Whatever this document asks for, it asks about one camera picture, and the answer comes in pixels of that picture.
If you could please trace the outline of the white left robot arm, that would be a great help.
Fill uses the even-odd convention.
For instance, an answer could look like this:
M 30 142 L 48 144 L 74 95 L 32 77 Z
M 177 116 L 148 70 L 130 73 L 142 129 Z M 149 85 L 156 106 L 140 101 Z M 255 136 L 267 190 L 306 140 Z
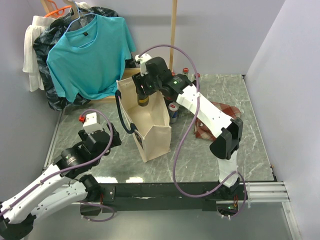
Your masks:
M 97 180 L 86 174 L 110 151 L 106 147 L 121 145 L 112 123 L 107 133 L 99 127 L 91 133 L 78 132 L 81 141 L 61 152 L 54 162 L 14 197 L 0 204 L 0 236 L 5 240 L 21 240 L 35 223 L 78 201 L 92 202 L 102 195 Z

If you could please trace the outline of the red tab drink can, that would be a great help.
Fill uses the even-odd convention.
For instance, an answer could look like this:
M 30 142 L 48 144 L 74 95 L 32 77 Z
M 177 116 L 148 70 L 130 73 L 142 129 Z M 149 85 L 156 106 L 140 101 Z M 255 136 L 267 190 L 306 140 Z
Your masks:
M 176 102 L 171 102 L 168 105 L 169 122 L 175 123 L 178 119 L 179 105 Z

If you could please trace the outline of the silver top drink can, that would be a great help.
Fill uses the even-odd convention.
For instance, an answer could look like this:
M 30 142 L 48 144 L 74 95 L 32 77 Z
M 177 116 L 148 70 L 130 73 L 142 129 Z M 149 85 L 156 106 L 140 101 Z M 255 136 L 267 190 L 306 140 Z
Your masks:
M 141 107 L 146 107 L 149 104 L 149 96 L 144 94 L 137 94 L 137 103 Z

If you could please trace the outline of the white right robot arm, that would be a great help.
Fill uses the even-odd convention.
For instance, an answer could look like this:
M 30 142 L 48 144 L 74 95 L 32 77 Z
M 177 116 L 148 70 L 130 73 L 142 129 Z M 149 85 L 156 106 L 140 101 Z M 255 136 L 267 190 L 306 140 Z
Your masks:
M 220 196 L 231 199 L 236 193 L 237 151 L 243 132 L 243 121 L 232 118 L 206 99 L 186 75 L 173 75 L 162 57 L 148 54 L 136 55 L 140 72 L 133 75 L 137 103 L 145 107 L 149 97 L 161 92 L 165 97 L 183 106 L 196 116 L 216 138 L 209 146 L 218 159 Z

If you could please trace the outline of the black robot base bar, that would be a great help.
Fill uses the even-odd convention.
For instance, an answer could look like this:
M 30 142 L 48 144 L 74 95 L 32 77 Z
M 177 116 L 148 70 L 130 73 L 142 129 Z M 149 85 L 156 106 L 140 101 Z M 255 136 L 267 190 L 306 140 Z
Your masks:
M 178 191 L 174 183 L 100 183 L 98 189 L 85 199 L 102 203 L 115 211 L 202 210 L 217 211 L 220 201 L 233 203 L 247 199 L 244 186 L 239 184 L 228 190 L 220 187 L 214 193 L 191 198 Z

